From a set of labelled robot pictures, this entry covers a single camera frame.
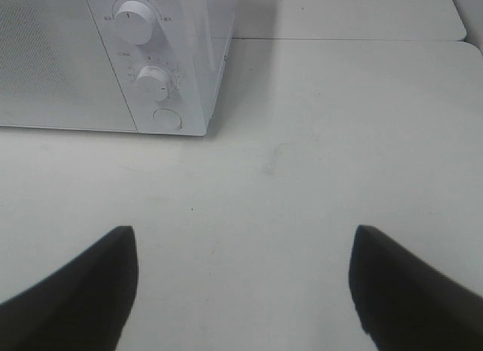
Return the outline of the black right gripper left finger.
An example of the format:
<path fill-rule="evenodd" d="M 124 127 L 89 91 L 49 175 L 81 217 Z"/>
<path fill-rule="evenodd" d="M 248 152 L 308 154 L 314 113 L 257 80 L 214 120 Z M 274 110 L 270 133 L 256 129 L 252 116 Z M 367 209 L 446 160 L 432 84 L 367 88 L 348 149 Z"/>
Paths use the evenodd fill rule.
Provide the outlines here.
<path fill-rule="evenodd" d="M 114 350 L 137 295 L 134 229 L 118 226 L 1 304 L 3 350 Z"/>

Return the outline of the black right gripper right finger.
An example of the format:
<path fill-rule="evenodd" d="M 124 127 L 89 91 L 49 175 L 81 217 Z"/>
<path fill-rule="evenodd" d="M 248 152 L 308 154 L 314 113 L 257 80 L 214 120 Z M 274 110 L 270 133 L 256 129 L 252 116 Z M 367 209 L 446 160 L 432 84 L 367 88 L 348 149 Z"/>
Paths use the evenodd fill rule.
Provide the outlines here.
<path fill-rule="evenodd" d="M 349 289 L 378 350 L 480 350 L 482 298 L 373 226 L 355 231 Z"/>

